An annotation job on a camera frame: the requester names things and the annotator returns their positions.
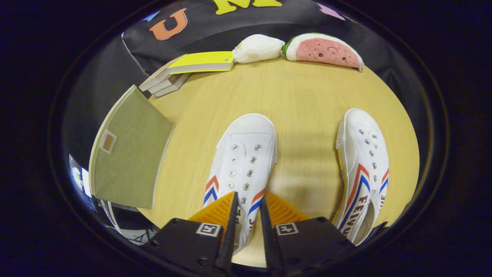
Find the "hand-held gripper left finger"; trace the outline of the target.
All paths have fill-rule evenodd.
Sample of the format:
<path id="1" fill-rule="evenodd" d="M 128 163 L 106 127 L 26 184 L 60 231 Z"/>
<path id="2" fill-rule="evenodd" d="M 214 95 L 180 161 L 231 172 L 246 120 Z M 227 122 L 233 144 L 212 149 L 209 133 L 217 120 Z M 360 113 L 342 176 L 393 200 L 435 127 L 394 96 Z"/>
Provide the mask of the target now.
<path id="1" fill-rule="evenodd" d="M 150 253 L 185 275 L 227 275 L 235 240 L 237 192 L 230 192 L 190 219 L 171 219 L 150 240 Z"/>

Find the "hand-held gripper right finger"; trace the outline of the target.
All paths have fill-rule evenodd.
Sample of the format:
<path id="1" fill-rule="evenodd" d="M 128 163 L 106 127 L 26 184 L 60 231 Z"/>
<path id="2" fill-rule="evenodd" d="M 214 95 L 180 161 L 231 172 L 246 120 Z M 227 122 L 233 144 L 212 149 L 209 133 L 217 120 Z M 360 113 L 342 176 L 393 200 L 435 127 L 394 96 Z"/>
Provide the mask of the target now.
<path id="1" fill-rule="evenodd" d="M 272 192 L 263 196 L 260 215 L 273 275 L 318 275 L 337 268 L 355 249 L 329 219 L 307 216 Z"/>

